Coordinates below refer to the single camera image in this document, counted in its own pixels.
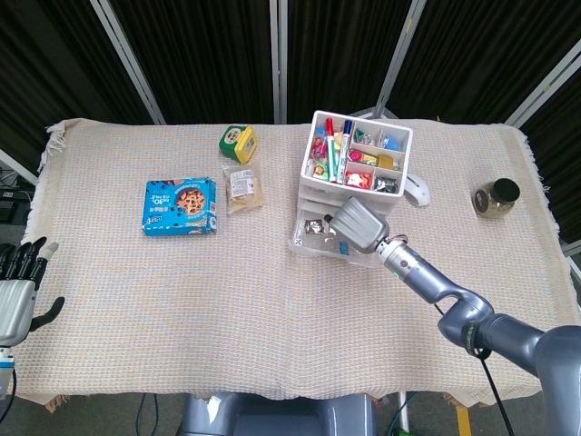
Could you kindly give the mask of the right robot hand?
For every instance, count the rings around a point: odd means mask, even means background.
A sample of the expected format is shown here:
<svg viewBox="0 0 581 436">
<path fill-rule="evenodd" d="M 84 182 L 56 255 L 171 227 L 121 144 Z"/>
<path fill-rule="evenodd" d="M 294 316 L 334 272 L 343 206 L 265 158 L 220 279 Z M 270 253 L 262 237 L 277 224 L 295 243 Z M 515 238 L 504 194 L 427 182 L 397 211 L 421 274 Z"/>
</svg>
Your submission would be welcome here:
<svg viewBox="0 0 581 436">
<path fill-rule="evenodd" d="M 324 220 L 335 234 L 363 254 L 374 253 L 389 237 L 387 220 L 356 197 L 350 197 L 334 214 Z"/>
</svg>

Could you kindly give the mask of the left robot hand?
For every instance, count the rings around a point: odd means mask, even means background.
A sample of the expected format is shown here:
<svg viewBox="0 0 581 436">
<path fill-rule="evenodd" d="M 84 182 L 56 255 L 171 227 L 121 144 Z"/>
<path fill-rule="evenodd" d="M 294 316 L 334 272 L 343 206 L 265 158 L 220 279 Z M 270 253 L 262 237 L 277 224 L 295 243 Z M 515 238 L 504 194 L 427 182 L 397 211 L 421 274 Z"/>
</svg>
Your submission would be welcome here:
<svg viewBox="0 0 581 436">
<path fill-rule="evenodd" d="M 47 266 L 59 248 L 41 237 L 18 247 L 1 244 L 1 349 L 14 348 L 30 332 L 53 322 L 64 307 L 57 297 L 44 314 L 34 316 L 37 294 Z"/>
</svg>

